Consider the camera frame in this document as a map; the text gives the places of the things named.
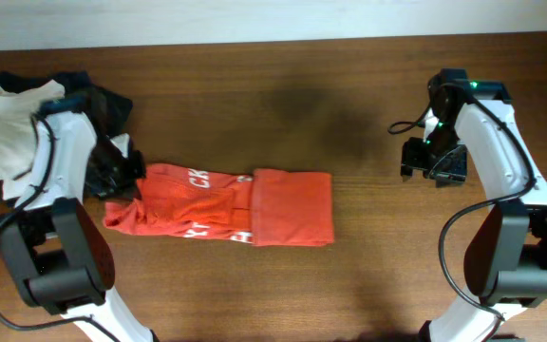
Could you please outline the orange t-shirt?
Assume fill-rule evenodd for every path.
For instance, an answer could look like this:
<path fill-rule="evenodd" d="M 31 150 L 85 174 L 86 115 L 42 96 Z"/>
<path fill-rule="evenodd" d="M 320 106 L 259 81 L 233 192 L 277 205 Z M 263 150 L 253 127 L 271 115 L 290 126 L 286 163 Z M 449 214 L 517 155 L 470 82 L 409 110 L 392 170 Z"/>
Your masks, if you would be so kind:
<path fill-rule="evenodd" d="M 129 202 L 105 205 L 104 227 L 131 236 L 217 239 L 254 246 L 333 243 L 331 176 L 258 168 L 228 175 L 156 163 Z"/>

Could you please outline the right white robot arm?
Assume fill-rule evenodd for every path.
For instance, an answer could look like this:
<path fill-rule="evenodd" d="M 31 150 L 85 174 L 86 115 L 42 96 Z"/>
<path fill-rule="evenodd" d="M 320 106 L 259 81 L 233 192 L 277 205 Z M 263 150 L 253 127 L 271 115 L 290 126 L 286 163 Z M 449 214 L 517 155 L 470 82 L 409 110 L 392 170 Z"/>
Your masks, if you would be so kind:
<path fill-rule="evenodd" d="M 547 181 L 519 134 L 503 83 L 444 69 L 427 90 L 424 113 L 403 124 L 404 131 L 422 127 L 424 135 L 405 142 L 401 176 L 420 171 L 438 184 L 459 184 L 473 162 L 486 198 L 454 214 L 440 232 L 439 262 L 457 297 L 424 323 L 418 338 L 492 341 L 507 320 L 547 300 Z M 480 209 L 488 215 L 465 251 L 460 287 L 446 263 L 446 237 L 454 223 Z"/>

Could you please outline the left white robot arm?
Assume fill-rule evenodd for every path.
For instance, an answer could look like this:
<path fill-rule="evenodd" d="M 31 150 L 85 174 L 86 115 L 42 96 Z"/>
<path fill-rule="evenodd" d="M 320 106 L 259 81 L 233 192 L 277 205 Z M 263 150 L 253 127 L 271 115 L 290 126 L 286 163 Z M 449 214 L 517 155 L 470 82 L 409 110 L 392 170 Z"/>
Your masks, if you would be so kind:
<path fill-rule="evenodd" d="M 31 120 L 37 135 L 29 183 L 0 216 L 0 257 L 21 299 L 53 315 L 46 323 L 0 322 L 20 332 L 74 324 L 92 341 L 154 341 L 114 286 L 111 250 L 83 206 L 85 193 L 123 198 L 144 178 L 145 164 L 128 136 L 104 130 L 107 105 L 87 92 L 42 103 Z"/>

